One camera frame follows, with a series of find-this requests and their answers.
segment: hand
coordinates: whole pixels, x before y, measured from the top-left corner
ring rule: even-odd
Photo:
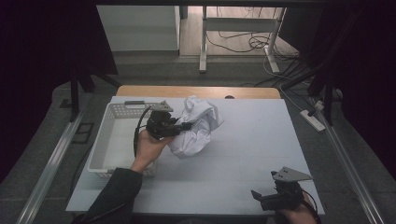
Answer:
[[[309,201],[308,196],[305,192],[303,192],[304,200],[312,205]],[[316,224],[314,217],[311,212],[309,212],[308,208],[306,208],[303,204],[300,204],[294,210],[282,209],[278,212],[285,215],[290,224]]]
[[[134,158],[134,163],[131,170],[138,173],[143,173],[144,170],[154,162],[163,152],[163,148],[175,137],[166,137],[162,140],[157,140],[145,129],[139,134],[139,141],[137,142],[137,151]]]

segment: wall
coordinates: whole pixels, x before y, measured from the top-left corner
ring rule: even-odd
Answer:
[[[97,8],[112,51],[178,50],[178,7]]]

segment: crumpled white cloth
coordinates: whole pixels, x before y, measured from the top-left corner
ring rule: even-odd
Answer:
[[[210,142],[212,131],[217,129],[224,119],[218,108],[208,101],[189,96],[184,101],[185,110],[177,124],[193,122],[191,130],[181,132],[168,144],[172,153],[180,159],[195,155]]]

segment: floor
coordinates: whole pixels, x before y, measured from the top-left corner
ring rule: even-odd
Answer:
[[[279,9],[261,8],[261,7],[208,7],[207,17],[228,17],[228,18],[276,18]],[[196,56],[200,54],[201,38],[202,38],[202,7],[189,7],[189,15],[180,23],[180,55]],[[246,32],[207,32],[207,55],[245,55],[259,56],[265,55],[263,45],[253,42],[252,46],[257,49],[251,50],[249,39],[258,40],[266,43],[269,40],[268,33],[246,33]],[[209,42],[209,40],[222,47],[217,47]],[[276,39],[277,50],[283,54],[296,54],[297,50],[282,40],[280,37]]]

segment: sleeve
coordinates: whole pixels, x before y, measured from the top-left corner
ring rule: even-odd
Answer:
[[[129,223],[143,175],[117,168],[88,212],[74,223]]]

